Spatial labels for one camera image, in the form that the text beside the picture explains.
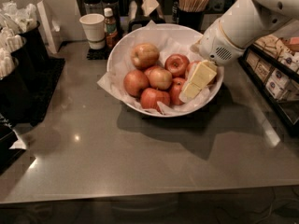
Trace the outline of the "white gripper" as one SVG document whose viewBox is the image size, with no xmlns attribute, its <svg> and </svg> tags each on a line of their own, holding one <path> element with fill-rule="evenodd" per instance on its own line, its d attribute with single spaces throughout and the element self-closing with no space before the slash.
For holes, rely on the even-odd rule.
<svg viewBox="0 0 299 224">
<path fill-rule="evenodd" d="M 216 19 L 208 27 L 201 38 L 190 46 L 190 50 L 199 54 L 204 60 L 190 70 L 178 97 L 183 103 L 188 103 L 195 98 L 214 80 L 217 75 L 217 65 L 230 64 L 241 57 L 245 51 L 230 40 L 222 28 L 220 19 Z"/>
</svg>

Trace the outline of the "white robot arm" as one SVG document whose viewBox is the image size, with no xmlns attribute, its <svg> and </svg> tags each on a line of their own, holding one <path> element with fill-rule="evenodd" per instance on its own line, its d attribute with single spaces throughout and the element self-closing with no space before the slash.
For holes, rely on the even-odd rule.
<svg viewBox="0 0 299 224">
<path fill-rule="evenodd" d="M 299 19 L 299 0 L 236 0 L 191 45 L 191 51 L 217 65 L 231 64 L 258 38 Z"/>
</svg>

